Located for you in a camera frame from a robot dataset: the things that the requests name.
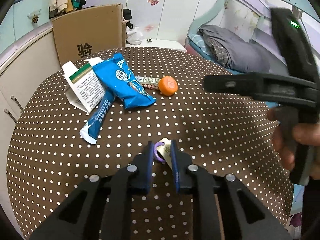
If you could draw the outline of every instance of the brown tablecloth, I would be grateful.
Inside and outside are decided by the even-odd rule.
[[[165,97],[149,90],[157,101],[141,110],[127,111],[116,101],[97,144],[90,145],[79,135],[89,116],[67,101],[63,71],[44,80],[18,120],[8,152],[8,190],[23,235],[29,237],[84,178],[114,174],[142,145],[164,137],[176,139],[209,172],[234,173],[285,224],[293,185],[272,148],[277,123],[266,119],[268,107],[246,97],[205,92],[204,75],[229,72],[187,53],[127,48],[90,57],[108,59],[115,52],[124,55],[135,75],[171,75],[178,92]],[[147,197],[134,197],[132,239],[193,239],[191,196],[175,194],[167,165],[155,163],[153,179]]]

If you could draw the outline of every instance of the blue snack bag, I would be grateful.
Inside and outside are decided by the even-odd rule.
[[[99,108],[94,112],[90,119],[85,123],[84,127],[80,130],[80,135],[88,143],[97,143],[97,138],[102,126],[103,119],[105,118],[106,113],[108,112],[114,100],[115,96],[113,95],[113,92],[107,89],[100,102]]]
[[[150,106],[156,101],[136,80],[121,53],[92,68],[98,78],[123,101],[125,109]]]

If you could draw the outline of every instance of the gray clothing pile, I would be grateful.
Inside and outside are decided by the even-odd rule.
[[[216,25],[204,25],[199,28],[199,32],[204,42],[212,48],[213,53],[216,41],[226,49],[228,60],[221,62],[226,68],[243,73],[269,72],[270,64],[267,53],[258,45],[245,42],[232,31]]]

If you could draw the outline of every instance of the orange round container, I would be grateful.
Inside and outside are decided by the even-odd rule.
[[[159,90],[165,96],[172,96],[178,90],[178,84],[174,78],[165,76],[163,77],[158,84]]]

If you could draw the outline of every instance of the white plastic bag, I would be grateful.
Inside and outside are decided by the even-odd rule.
[[[137,25],[133,25],[132,29],[127,27],[127,42],[129,42],[131,45],[140,45],[142,40],[143,34]]]

